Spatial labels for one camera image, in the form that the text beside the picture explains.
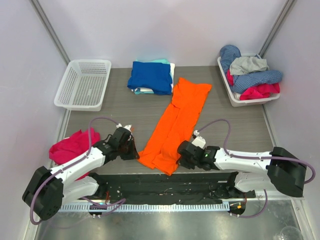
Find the orange t-shirt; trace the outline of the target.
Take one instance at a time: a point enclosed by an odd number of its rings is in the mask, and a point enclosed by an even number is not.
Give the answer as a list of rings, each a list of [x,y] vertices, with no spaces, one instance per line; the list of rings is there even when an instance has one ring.
[[[198,122],[212,85],[193,83],[179,78],[173,87],[170,104],[159,119],[145,148],[140,151],[140,164],[158,169],[170,176],[178,168],[178,147],[188,141]]]

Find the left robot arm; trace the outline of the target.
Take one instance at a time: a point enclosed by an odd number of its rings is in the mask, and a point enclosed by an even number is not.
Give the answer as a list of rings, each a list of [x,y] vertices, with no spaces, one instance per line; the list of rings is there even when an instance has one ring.
[[[139,158],[131,125],[118,125],[108,139],[96,142],[87,152],[67,163],[53,168],[39,167],[22,195],[30,208],[31,222],[37,225],[34,215],[46,221],[63,205],[82,197],[102,199],[107,188],[98,174],[91,171],[116,158],[124,161]]]

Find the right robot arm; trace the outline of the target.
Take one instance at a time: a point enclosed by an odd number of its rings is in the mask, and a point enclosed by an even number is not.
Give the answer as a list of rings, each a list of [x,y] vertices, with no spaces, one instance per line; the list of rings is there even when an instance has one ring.
[[[183,141],[178,164],[210,171],[234,171],[226,193],[233,198],[253,190],[273,190],[295,198],[303,196],[307,165],[282,147],[266,152],[241,152],[206,146],[204,141]]]

